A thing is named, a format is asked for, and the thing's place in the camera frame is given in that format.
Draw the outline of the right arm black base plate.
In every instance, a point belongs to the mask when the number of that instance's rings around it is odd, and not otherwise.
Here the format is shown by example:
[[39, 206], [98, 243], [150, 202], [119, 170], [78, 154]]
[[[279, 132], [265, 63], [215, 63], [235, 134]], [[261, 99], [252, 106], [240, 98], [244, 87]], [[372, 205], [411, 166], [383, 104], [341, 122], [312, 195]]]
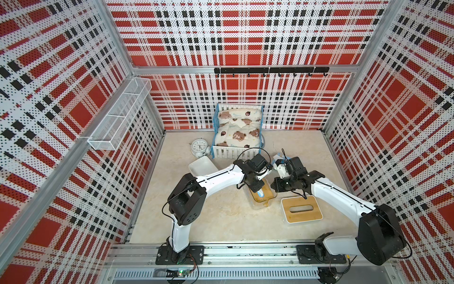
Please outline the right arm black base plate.
[[300, 264], [344, 265], [347, 264], [346, 256], [332, 255], [325, 249], [313, 245], [296, 246], [297, 258]]

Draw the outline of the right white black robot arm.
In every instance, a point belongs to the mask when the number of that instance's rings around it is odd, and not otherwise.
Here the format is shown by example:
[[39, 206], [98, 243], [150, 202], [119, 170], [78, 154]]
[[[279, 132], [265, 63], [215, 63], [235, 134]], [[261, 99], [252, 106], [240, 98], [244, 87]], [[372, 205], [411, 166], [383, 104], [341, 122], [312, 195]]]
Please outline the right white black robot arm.
[[305, 195], [327, 202], [357, 226], [354, 235], [335, 236], [328, 232], [319, 236], [314, 241], [319, 260], [350, 254], [363, 256], [380, 266], [407, 246], [396, 212], [387, 204], [375, 205], [360, 199], [317, 170], [307, 171], [298, 157], [288, 159], [276, 155], [273, 168], [279, 177], [275, 178], [271, 188], [277, 193], [303, 190]]

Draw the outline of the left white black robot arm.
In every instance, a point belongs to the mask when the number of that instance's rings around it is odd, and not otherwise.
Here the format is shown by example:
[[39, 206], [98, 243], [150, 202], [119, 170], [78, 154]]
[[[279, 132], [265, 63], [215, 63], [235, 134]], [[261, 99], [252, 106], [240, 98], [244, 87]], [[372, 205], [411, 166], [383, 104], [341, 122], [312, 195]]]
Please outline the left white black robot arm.
[[249, 160], [236, 159], [228, 167], [208, 175], [185, 174], [163, 205], [163, 209], [169, 210], [163, 215], [172, 220], [167, 245], [177, 254], [187, 250], [191, 224], [200, 216], [207, 198], [234, 185], [258, 192], [272, 168], [270, 159], [257, 154]]

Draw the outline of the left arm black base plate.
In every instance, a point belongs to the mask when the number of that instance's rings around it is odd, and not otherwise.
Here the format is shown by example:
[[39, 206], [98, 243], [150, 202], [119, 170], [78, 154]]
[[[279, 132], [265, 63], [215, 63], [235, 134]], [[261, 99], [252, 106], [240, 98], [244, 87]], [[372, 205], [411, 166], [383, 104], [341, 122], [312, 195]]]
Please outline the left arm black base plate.
[[170, 246], [160, 246], [156, 257], [156, 265], [201, 265], [205, 246], [192, 246], [176, 253]]

